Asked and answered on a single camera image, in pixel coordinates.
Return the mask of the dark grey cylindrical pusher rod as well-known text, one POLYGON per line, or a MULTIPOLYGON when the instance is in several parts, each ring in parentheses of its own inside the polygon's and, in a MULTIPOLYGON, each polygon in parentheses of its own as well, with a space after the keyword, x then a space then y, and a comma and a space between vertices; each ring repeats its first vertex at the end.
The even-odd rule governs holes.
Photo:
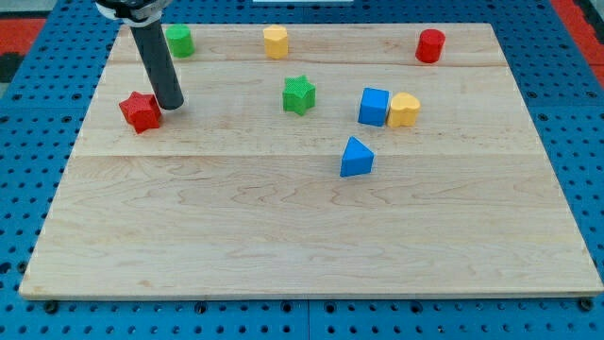
POLYGON ((169 111, 180 108, 184 96, 160 21, 130 30, 158 105, 169 111))

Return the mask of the black white robot wrist mount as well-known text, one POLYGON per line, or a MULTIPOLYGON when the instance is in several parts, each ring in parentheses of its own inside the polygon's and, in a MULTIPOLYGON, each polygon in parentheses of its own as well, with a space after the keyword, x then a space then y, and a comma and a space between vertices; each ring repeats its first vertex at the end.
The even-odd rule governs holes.
POLYGON ((148 26, 161 18, 173 0, 95 0, 99 12, 128 26, 148 26))

